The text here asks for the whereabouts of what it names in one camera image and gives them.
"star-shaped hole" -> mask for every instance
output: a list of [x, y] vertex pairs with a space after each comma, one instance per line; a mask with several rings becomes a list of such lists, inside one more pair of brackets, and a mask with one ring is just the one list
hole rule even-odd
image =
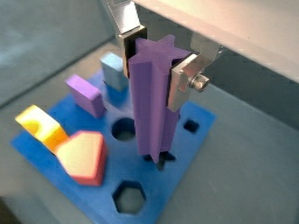
[[[167, 161], [174, 162], [175, 160], [177, 160], [177, 157], [169, 151], [162, 152], [159, 156], [159, 162], [156, 163], [158, 170], [162, 172], [164, 170], [166, 162]], [[144, 161], [146, 162], [154, 161], [151, 155], [144, 156]]]

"blue foam board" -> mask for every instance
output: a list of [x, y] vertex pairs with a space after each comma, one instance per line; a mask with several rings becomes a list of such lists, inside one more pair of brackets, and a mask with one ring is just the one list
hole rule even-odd
[[[94, 118], [75, 104], [71, 95], [59, 101], [50, 114], [68, 135], [79, 130], [96, 130], [104, 135], [108, 157], [103, 185], [79, 185], [63, 170], [56, 157], [27, 131], [14, 139], [12, 145], [95, 223], [155, 223], [202, 146], [215, 115], [191, 102], [183, 105], [171, 149], [177, 160], [166, 162], [163, 171], [158, 171], [155, 164], [138, 156], [136, 140], [119, 141], [111, 134], [111, 127], [120, 118], [134, 118], [130, 90], [119, 93], [107, 87], [102, 71], [88, 81], [103, 92], [104, 116]], [[201, 125], [197, 132], [183, 127], [189, 120]], [[144, 189], [146, 202], [138, 214], [118, 212], [112, 194], [123, 181], [135, 181]]]

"yellow block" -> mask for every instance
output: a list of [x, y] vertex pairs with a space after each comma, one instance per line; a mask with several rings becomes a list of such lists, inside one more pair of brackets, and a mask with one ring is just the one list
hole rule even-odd
[[32, 105], [15, 120], [56, 154], [56, 146], [68, 139], [68, 135], [52, 117], [38, 106]]

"purple block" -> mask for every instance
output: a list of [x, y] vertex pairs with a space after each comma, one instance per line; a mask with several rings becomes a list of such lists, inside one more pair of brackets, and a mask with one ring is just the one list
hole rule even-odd
[[106, 108], [99, 89], [76, 74], [74, 74], [66, 82], [78, 105], [95, 117], [103, 116]]
[[167, 108], [170, 68], [190, 52], [174, 47], [174, 35], [158, 42], [139, 38], [136, 55], [128, 60], [130, 83], [135, 112], [135, 134], [140, 155], [159, 162], [160, 152], [173, 147], [181, 111]]

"purple star prism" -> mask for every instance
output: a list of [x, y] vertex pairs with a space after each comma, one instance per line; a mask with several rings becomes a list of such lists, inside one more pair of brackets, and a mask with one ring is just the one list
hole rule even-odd
[[136, 55], [128, 60], [138, 152], [150, 154], [156, 163], [160, 152], [173, 147], [181, 113], [167, 108], [171, 66], [190, 54], [174, 47], [174, 40], [174, 35], [156, 42], [139, 38]]

